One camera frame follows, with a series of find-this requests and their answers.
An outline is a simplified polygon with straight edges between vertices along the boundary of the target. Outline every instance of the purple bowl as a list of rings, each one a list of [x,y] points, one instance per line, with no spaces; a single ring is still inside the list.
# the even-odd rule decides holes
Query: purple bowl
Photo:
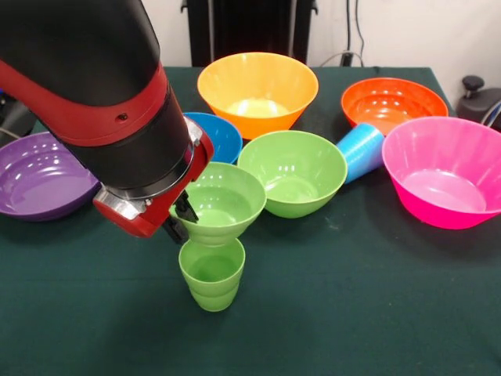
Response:
[[[31,222],[69,215],[99,188],[99,181],[49,132],[1,148],[0,172],[0,213]]]

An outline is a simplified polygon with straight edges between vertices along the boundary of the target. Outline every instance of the orange bowl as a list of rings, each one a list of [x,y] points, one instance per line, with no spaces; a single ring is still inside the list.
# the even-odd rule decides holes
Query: orange bowl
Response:
[[[197,88],[220,118],[242,137],[287,130],[319,91],[313,71],[298,60],[269,52],[223,57],[204,68]]]
[[[449,116],[444,100],[429,88],[400,78],[370,78],[347,88],[341,107],[351,126],[369,123],[387,135],[401,123]]]

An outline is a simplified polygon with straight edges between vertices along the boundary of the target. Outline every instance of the cable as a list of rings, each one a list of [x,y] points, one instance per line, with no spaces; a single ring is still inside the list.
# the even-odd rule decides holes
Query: cable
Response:
[[[16,133],[12,133],[11,131],[0,127],[0,133],[5,133],[8,136],[11,136],[13,139],[20,139],[21,136],[18,136]]]
[[[319,65],[319,67],[323,67],[324,65],[326,65],[327,63],[329,63],[334,57],[341,56],[341,55],[345,54],[346,52],[352,53],[353,55],[357,56],[360,59],[360,65],[362,67],[364,67],[362,57],[358,53],[353,52],[353,51],[343,51],[343,52],[339,52],[339,53],[334,53],[333,55],[329,56],[329,58],[327,60],[325,60],[323,63],[321,63]]]
[[[357,32],[359,33],[360,40],[362,41],[362,45],[360,46],[360,60],[362,60],[363,48],[366,45],[366,41],[364,41],[363,36],[362,36],[362,32],[360,31],[359,0],[355,0],[355,23],[357,25]]]
[[[346,0],[346,28],[348,34],[348,46],[346,50],[349,51],[351,48],[351,21],[350,21],[350,0]]]

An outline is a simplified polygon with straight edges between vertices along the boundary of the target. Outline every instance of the green cup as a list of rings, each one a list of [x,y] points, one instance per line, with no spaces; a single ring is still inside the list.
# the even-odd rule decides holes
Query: green cup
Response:
[[[228,308],[238,292],[245,250],[238,239],[218,246],[188,240],[179,252],[179,267],[198,305],[209,312]]]
[[[199,220],[181,222],[190,240],[206,245],[226,244],[242,235],[266,203],[259,180],[242,168],[220,162],[209,163],[186,192]],[[171,214],[176,216],[173,208]]]

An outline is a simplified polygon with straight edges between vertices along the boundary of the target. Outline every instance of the plastic bowl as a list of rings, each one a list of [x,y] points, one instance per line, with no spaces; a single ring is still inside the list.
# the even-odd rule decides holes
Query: plastic bowl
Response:
[[[181,222],[192,241],[205,245],[227,244],[239,237],[266,203],[265,188],[255,177],[221,162],[209,163],[186,192],[199,220]]]
[[[247,52],[214,61],[197,87],[214,113],[234,124],[245,139],[287,130],[319,91],[313,71],[298,60]]]
[[[299,218],[325,205],[346,180],[348,166],[339,149],[323,137],[279,131],[249,142],[237,165],[265,186],[266,210]]]
[[[454,117],[398,126],[383,160],[403,206],[442,229],[476,226],[501,212],[501,133]]]
[[[243,140],[233,124],[219,116],[201,112],[186,112],[185,116],[208,134],[214,145],[213,162],[235,163],[242,151]]]
[[[444,100],[429,88],[399,78],[370,78],[347,88],[341,107],[351,126],[369,123],[387,135],[414,118],[448,116]]]
[[[61,219],[90,204],[100,183],[49,132],[0,149],[0,214],[28,222]]]

